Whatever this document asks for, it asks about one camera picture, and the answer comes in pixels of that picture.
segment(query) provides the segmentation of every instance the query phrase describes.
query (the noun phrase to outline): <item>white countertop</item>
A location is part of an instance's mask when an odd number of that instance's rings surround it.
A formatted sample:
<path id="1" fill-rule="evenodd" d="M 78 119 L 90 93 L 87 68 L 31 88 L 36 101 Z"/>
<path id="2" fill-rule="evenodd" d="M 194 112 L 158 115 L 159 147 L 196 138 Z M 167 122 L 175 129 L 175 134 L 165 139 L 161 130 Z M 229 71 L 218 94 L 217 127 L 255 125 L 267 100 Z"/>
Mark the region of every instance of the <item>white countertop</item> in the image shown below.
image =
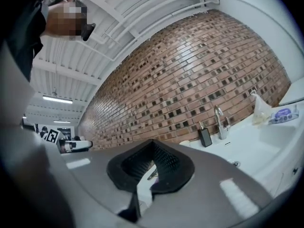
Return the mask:
<path id="1" fill-rule="evenodd" d="M 280 101 L 280 105 L 286 105 L 297 100 L 304 100 L 304 77 L 292 83 Z"/>

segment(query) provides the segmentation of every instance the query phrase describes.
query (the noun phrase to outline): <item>chrome faucet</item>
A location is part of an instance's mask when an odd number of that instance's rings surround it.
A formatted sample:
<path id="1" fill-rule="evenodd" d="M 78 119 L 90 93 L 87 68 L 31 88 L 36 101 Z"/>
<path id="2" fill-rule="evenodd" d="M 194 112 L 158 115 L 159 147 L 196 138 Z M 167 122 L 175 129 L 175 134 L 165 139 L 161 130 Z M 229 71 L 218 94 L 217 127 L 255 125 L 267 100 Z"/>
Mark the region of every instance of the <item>chrome faucet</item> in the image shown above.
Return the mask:
<path id="1" fill-rule="evenodd" d="M 216 105 L 214 106 L 214 113 L 215 113 L 215 120 L 218 124 L 218 130 L 219 130 L 219 138 L 220 139 L 226 139 L 228 136 L 228 131 L 230 128 L 230 122 L 228 117 L 225 117 L 225 120 L 227 121 L 227 126 L 224 126 L 220 120 L 220 116 L 223 116 L 222 110 Z"/>

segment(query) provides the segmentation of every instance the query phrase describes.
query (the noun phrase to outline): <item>wet wipes package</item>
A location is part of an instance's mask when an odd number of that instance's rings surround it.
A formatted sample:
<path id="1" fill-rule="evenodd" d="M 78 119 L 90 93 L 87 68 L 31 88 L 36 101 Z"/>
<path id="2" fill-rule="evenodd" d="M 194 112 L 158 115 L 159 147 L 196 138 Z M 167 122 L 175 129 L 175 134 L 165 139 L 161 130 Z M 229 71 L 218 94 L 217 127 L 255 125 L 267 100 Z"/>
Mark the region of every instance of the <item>wet wipes package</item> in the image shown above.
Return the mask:
<path id="1" fill-rule="evenodd" d="M 299 110 L 297 109 L 296 105 L 294 105 L 293 109 L 284 108 L 276 113 L 271 114 L 271 118 L 269 120 L 269 124 L 279 124 L 291 121 L 299 117 Z"/>

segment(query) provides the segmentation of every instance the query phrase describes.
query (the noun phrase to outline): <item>white corrugated ceiling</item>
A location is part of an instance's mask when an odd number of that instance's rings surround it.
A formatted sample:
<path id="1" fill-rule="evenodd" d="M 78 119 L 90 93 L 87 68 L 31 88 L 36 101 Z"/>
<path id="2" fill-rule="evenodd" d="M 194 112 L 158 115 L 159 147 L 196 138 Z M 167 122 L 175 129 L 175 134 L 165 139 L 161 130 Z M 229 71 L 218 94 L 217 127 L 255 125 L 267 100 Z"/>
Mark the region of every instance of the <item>white corrugated ceiling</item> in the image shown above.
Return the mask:
<path id="1" fill-rule="evenodd" d="M 88 6 L 89 22 L 94 22 L 96 28 L 87 42 L 41 38 L 44 46 L 34 59 L 31 73 L 30 84 L 36 94 L 26 111 L 28 121 L 53 124 L 54 120 L 62 120 L 78 125 L 107 76 L 143 39 L 161 28 L 167 17 L 176 17 L 176 21 L 186 13 L 205 11 L 202 4 L 191 6 L 203 1 L 83 0 Z M 55 88 L 58 97 L 72 99 L 73 104 L 42 99 L 42 95 L 52 95 Z"/>

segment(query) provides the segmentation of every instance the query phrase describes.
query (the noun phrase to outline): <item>light fixture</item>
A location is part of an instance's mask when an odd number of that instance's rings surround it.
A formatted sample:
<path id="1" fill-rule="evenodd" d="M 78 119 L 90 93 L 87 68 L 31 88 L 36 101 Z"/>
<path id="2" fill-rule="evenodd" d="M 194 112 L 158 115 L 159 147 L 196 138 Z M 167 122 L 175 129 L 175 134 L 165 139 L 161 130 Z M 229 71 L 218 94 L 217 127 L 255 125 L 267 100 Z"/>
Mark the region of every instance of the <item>light fixture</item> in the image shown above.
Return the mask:
<path id="1" fill-rule="evenodd" d="M 71 122 L 68 122 L 68 121 L 54 121 L 55 123 L 57 123 L 57 124 L 70 124 Z"/>
<path id="2" fill-rule="evenodd" d="M 48 96 L 48 95 L 43 95 L 42 98 L 44 100 L 48 100 L 48 101 L 56 101 L 56 102 L 68 103 L 68 104 L 72 104 L 73 103 L 72 100 L 61 99 L 61 98 L 52 97 L 52 96 Z"/>

